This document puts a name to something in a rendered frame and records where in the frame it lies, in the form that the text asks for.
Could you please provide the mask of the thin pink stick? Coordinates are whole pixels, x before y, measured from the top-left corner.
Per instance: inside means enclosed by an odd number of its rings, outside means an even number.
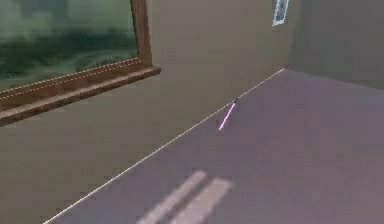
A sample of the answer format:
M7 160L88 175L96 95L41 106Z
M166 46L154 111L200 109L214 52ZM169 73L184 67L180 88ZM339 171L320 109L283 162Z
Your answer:
M220 123L220 126L219 126L219 128L218 128L219 131L221 131L221 130L223 129L223 127L225 126L225 124L226 124L227 120L229 119L229 117L230 117L230 115L231 115L233 109L235 108L235 106L236 106L236 101L234 101L234 102L231 104L230 108L228 109L227 113L225 114L225 116L224 116L224 118L223 118L223 120L222 120L222 122Z

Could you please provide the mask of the brown wooden framed window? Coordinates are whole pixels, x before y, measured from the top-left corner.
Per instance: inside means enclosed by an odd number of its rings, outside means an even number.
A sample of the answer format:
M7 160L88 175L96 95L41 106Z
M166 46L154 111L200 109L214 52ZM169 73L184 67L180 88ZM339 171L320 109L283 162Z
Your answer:
M145 0L0 0L0 127L160 72Z

